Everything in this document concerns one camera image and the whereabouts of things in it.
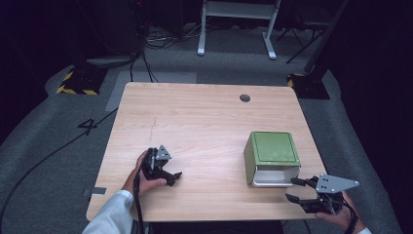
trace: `cable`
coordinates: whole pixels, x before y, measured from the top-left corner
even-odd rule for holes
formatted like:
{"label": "cable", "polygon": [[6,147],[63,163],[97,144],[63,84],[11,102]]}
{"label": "cable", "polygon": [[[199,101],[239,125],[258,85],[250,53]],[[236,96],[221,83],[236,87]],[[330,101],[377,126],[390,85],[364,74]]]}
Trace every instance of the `cable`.
{"label": "cable", "polygon": [[311,230],[310,230],[309,223],[307,222],[307,220],[303,220],[303,221],[304,221],[304,224],[306,225],[307,232],[308,232],[309,234],[311,234]]}
{"label": "cable", "polygon": [[[198,24],[197,26],[195,26],[194,28],[190,29],[188,32],[185,33],[184,36],[182,36],[181,38],[177,38],[177,37],[165,37],[163,35],[162,32],[160,31],[153,31],[151,32],[148,36],[147,36],[147,41],[148,43],[146,44],[146,47],[149,49],[153,49],[153,50],[160,50],[160,49],[167,49],[170,48],[171,46],[175,45],[178,42],[185,42],[188,41],[194,37],[198,37],[201,34],[197,34],[197,35],[191,35],[193,32],[195,32],[195,30],[197,28],[199,28],[201,26],[201,24]],[[156,42],[156,41],[163,41],[162,45],[154,45],[151,44],[150,42]]]}
{"label": "cable", "polygon": [[356,224],[358,222],[358,216],[356,214],[356,211],[347,203],[346,200],[344,200],[343,206],[347,207],[350,210],[350,217],[351,217],[351,222],[345,234],[352,234],[355,231]]}
{"label": "cable", "polygon": [[148,71],[148,74],[149,74],[149,79],[151,79],[152,83],[154,83],[154,79],[156,80],[157,83],[159,83],[158,79],[155,77],[155,75],[151,71],[151,64],[149,64],[149,62],[146,60],[145,50],[142,50],[142,57],[146,65],[146,70]]}
{"label": "cable", "polygon": [[133,67],[134,62],[137,60],[137,56],[134,58],[134,60],[131,62],[131,66],[130,66],[130,76],[131,76],[131,82],[133,82],[133,74],[131,72],[131,69]]}
{"label": "cable", "polygon": [[63,148],[67,147],[68,145],[70,145],[71,143],[73,143],[74,141],[76,141],[77,139],[79,139],[80,137],[86,135],[91,129],[96,128],[98,124],[100,124],[101,122],[103,122],[106,118],[108,118],[110,115],[112,115],[114,112],[116,112],[118,110],[118,108],[114,109],[113,111],[111,111],[109,114],[107,114],[106,116],[104,116],[101,120],[97,121],[94,125],[89,126],[87,130],[85,130],[84,132],[82,132],[81,134],[79,134],[78,136],[74,137],[73,139],[71,139],[70,141],[68,141],[66,144],[64,144],[63,146],[59,147],[58,149],[56,149],[55,151],[53,151],[52,153],[50,153],[49,155],[47,155],[46,157],[44,157],[42,160],[40,160],[37,164],[35,164],[33,167],[31,167],[25,174],[24,176],[22,176],[19,181],[15,184],[15,186],[13,187],[13,189],[11,190],[11,192],[9,193],[9,195],[7,196],[3,207],[1,209],[0,212],[0,234],[3,233],[2,231],[2,227],[3,227],[3,216],[4,213],[6,211],[6,207],[7,204],[9,203],[10,199],[12,198],[13,194],[15,193],[15,191],[18,189],[19,185],[24,181],[25,178],[27,178],[27,176],[33,172],[37,167],[39,167],[42,163],[44,163],[46,160],[48,160],[49,158],[51,158],[52,156],[54,156],[56,153],[58,153],[60,150],[62,150]]}
{"label": "cable", "polygon": [[142,161],[140,162],[139,168],[137,169],[136,175],[133,179],[133,198],[134,204],[136,206],[137,218],[138,218],[138,230],[140,234],[144,234],[145,230],[143,227],[143,215],[142,215],[142,208],[140,207],[139,202],[139,185],[140,185],[140,171],[142,171],[142,165],[146,161],[146,158],[152,151],[146,152],[145,156],[143,157]]}

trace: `dark background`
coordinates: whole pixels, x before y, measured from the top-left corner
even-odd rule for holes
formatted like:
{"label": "dark background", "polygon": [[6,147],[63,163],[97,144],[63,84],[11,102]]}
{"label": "dark background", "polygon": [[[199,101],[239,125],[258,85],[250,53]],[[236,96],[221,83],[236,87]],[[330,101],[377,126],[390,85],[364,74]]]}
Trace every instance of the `dark background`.
{"label": "dark background", "polygon": [[[98,33],[104,36],[107,28],[99,27],[99,21],[112,17],[99,19],[97,16],[102,14],[96,13],[92,0],[80,2],[92,23],[101,29]],[[202,1],[191,2],[198,8]],[[76,30],[74,36],[82,56],[97,58],[108,55],[77,2],[64,0],[61,3],[67,10],[64,16]],[[152,3],[161,11],[160,1]],[[179,24],[200,18],[200,15],[185,14],[189,5],[185,5],[183,0],[168,0],[165,6],[167,4],[168,8],[181,7],[173,12],[181,16],[181,19],[175,19]],[[404,233],[413,232],[410,221],[413,218],[410,201],[413,182],[408,163],[413,142],[410,103],[412,10],[410,1],[349,1],[318,60],[318,64],[331,70],[340,85],[348,116],[389,192]],[[0,142],[47,97],[44,86],[48,79],[73,64],[60,32],[56,31],[53,11],[40,1],[1,1]],[[159,12],[154,11],[149,15],[157,14]],[[282,24],[278,20],[276,27],[280,29]],[[163,21],[157,17],[158,24]]]}

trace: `box lid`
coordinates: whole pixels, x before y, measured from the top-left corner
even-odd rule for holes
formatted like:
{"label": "box lid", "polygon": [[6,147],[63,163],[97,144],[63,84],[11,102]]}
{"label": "box lid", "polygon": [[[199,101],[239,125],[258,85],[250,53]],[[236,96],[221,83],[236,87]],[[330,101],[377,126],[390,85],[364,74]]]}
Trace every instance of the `box lid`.
{"label": "box lid", "polygon": [[257,164],[301,165],[290,133],[255,132],[254,144]]}

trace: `yellow black hazard tape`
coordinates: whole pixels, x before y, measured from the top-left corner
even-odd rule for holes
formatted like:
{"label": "yellow black hazard tape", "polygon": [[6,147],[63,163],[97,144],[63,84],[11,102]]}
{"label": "yellow black hazard tape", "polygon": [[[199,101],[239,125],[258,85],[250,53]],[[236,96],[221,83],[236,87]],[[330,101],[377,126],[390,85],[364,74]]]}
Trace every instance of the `yellow black hazard tape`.
{"label": "yellow black hazard tape", "polygon": [[107,69],[94,70],[89,76],[82,77],[75,68],[71,68],[57,89],[58,94],[98,95]]}
{"label": "yellow black hazard tape", "polygon": [[292,80],[292,77],[297,77],[297,76],[301,76],[301,77],[305,77],[305,74],[300,74],[300,73],[292,73],[286,76],[286,82],[289,88],[294,89],[294,82]]}

